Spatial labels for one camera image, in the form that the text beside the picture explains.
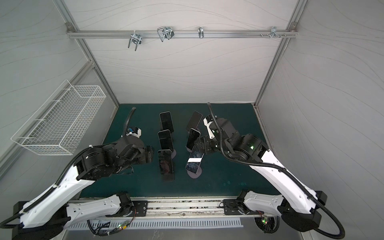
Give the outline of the teal edged phone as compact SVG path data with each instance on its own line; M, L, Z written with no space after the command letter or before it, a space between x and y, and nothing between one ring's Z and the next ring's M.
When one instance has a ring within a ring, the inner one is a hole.
M158 151L159 168L162 175L171 175L173 170L173 159L171 150Z

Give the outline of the black folding phone stand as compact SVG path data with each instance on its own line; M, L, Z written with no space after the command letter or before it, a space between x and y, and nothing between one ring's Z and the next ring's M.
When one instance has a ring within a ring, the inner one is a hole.
M163 182L173 182L175 180L175 174L162 175Z

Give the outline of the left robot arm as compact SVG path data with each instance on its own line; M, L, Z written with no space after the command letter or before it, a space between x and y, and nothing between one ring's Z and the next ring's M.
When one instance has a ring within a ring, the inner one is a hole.
M141 129L129 126L135 110L128 114L119 140L80 151L47 190L29 202L15 204L13 216L1 222L1 229L11 229L14 240L50 240L84 220L135 215L137 209L125 192L92 202L69 203L100 179L152 162L153 148L144 145Z

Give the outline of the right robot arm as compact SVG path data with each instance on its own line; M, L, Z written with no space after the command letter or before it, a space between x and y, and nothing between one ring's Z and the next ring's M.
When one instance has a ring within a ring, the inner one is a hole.
M241 215L258 213L255 222L265 234L275 233L283 221L302 233L315 231L334 240L346 236L342 223L326 208L328 196L324 192L314 191L298 180L260 138L241 135L229 120L214 114L210 103L208 108L210 113L204 118L208 136L196 140L199 151L220 153L232 163L249 166L279 191L266 195L243 190L235 201Z

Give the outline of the purple front-right phone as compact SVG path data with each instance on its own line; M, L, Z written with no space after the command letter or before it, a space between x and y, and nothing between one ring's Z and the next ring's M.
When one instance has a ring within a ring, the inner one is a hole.
M189 156L185 169L196 173L198 167L200 167L204 154L200 153L199 147L194 146Z

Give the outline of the white middle-right phone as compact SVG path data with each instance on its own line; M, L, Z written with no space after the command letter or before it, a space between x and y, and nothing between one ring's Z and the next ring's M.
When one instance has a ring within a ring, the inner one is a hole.
M189 152L193 150L193 147L195 145L195 141L201 136L201 132L191 128L189 131L186 148Z

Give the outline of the white edged middle-left phone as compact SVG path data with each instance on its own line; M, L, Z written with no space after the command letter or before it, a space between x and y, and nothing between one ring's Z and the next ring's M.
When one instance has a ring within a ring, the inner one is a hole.
M170 130L163 130L158 132L158 138L161 146L161 150L174 151L172 136Z

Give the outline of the purple round stand middle-left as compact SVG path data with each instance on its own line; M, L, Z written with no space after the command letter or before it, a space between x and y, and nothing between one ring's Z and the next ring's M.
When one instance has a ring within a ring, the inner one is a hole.
M171 159L174 159L176 154L177 154L177 151L173 150L172 153L171 153Z

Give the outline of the purple back-right phone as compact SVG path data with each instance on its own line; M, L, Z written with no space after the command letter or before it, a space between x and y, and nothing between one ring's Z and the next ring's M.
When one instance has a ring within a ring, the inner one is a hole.
M194 111L188 124L186 127L186 130L189 132L191 129L198 129L198 126L200 124L200 121L202 119L203 115L200 112Z

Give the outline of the purple round stand front-right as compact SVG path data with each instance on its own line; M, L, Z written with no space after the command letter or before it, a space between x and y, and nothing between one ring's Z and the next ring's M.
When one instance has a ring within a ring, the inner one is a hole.
M196 173L193 173L191 171L187 171L187 174L190 176L190 178L197 179L197 178L199 178L201 176L202 172L203 172L202 168L198 167Z

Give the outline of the black back-left phone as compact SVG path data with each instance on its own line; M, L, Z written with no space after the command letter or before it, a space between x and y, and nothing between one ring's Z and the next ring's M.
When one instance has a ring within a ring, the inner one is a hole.
M159 114L162 130L169 130L171 133L174 132L174 126L172 121L171 112L162 112Z

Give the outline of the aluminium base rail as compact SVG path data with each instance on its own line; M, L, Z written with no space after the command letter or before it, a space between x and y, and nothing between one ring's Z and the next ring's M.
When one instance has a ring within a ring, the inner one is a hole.
M221 202L236 199L236 196L216 197L131 197L134 201L146 201L146 218L227 218Z

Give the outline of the aluminium cross rail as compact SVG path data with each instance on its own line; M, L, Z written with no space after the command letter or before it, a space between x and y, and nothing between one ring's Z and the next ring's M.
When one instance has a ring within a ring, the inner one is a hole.
M255 38L295 38L297 31L285 30L173 30L173 39L255 39ZM71 39L129 39L131 35L142 39L159 39L156 30L139 31L75 31L68 32Z

